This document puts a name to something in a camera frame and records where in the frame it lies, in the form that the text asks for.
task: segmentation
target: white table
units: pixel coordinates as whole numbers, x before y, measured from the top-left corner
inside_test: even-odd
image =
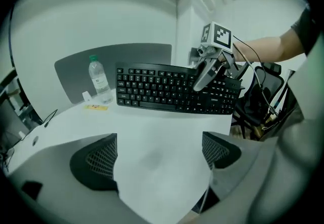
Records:
[[[19,142],[9,174],[46,147],[117,133],[114,179],[120,198],[151,223],[177,223],[208,186],[210,170],[201,152],[202,132],[228,134],[231,115],[131,108],[118,106],[116,100],[106,111],[85,109],[85,104],[55,116],[47,128],[39,126]]]

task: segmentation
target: green bottle cap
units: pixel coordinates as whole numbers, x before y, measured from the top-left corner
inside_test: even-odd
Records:
[[[91,62],[98,61],[98,56],[97,55],[91,55],[89,56]]]

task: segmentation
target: water bottle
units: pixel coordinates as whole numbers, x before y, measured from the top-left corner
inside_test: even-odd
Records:
[[[96,88],[98,97],[102,103],[110,103],[113,101],[111,89],[108,85],[107,77],[103,66],[98,62],[96,55],[90,56],[89,75],[92,79],[93,85]]]

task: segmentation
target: person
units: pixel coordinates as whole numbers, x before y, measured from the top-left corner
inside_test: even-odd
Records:
[[[281,62],[302,53],[308,55],[319,35],[319,28],[312,18],[309,5],[301,14],[299,20],[281,36],[261,38],[247,41],[260,57],[261,62]],[[259,62],[255,52],[242,42],[236,42],[237,48],[244,53],[250,62]],[[233,47],[236,61],[245,62],[241,54]]]

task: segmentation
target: black sleeve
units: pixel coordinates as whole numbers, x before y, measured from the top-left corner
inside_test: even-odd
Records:
[[[292,25],[292,29],[298,35],[305,50],[305,54],[308,55],[319,35],[319,28],[312,19],[309,7],[304,9],[299,20]]]

